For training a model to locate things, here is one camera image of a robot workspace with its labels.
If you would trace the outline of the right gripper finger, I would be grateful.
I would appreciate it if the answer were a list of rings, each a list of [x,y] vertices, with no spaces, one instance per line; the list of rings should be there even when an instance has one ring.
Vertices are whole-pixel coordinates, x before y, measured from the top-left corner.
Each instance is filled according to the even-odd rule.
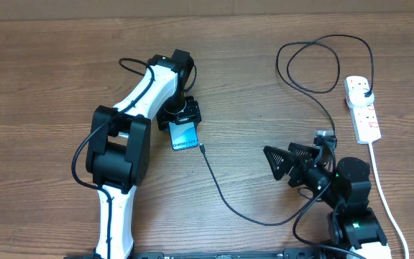
[[[296,154],[290,151],[265,146],[263,152],[276,181],[281,180],[283,176],[292,171],[296,171],[299,167]]]
[[[300,145],[294,142],[289,144],[288,150],[299,156],[309,156],[312,158],[317,158],[319,155],[319,149],[306,145]]]

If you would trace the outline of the Samsung Galaxy smartphone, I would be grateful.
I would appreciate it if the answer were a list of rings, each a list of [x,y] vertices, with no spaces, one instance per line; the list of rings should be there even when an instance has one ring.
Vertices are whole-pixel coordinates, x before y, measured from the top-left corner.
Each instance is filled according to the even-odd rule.
[[[177,125],[169,123],[173,150],[184,150],[198,145],[198,136],[193,122]]]

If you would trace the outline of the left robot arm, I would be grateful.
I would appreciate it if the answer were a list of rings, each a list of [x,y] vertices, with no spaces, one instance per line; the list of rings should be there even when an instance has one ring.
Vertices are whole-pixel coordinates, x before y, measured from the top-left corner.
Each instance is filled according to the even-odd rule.
[[[152,123],[167,132],[173,150],[198,146],[198,102],[187,94],[197,75],[190,53],[154,55],[142,80],[122,101],[99,106],[86,138],[86,170],[100,202],[100,232],[93,258],[131,258],[134,197],[150,164]]]

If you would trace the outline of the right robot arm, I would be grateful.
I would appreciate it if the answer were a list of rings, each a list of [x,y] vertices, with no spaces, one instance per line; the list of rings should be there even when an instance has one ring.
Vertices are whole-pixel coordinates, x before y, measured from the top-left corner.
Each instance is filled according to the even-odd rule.
[[[307,249],[285,249],[285,258],[391,258],[386,235],[369,207],[368,163],[345,157],[327,169],[335,157],[328,142],[313,147],[291,143],[286,150],[266,146],[264,154],[275,180],[289,176],[289,186],[312,192],[310,204],[321,200],[332,209],[327,216],[330,239],[307,241]]]

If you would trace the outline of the white charger plug adapter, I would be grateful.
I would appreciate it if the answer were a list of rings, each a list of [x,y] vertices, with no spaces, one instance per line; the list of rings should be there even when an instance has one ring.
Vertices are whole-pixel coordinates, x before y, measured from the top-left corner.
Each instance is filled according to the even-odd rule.
[[[364,89],[349,89],[346,94],[346,103],[349,108],[359,108],[374,103],[374,94]]]

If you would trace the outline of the white power strip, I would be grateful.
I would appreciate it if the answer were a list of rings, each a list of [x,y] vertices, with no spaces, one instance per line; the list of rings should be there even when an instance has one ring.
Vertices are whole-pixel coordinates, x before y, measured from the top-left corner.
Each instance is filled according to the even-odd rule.
[[[368,80],[362,76],[348,76],[344,81],[344,88],[346,94],[349,89],[370,91]],[[353,109],[349,108],[349,111],[357,143],[372,144],[381,138],[374,104]]]

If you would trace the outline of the cardboard backdrop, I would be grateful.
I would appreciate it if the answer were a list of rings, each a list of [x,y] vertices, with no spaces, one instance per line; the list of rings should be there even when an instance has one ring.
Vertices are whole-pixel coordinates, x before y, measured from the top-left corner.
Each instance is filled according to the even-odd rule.
[[[414,12],[414,0],[0,0],[0,21]]]

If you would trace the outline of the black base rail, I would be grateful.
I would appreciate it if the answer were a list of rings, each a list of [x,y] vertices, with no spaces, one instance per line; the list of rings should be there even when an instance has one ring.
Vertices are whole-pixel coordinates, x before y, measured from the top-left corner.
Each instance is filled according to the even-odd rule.
[[[329,252],[319,248],[285,248],[278,252],[224,252],[224,253],[175,253],[162,252],[135,253],[131,251],[128,259],[329,259],[356,258],[346,253]]]

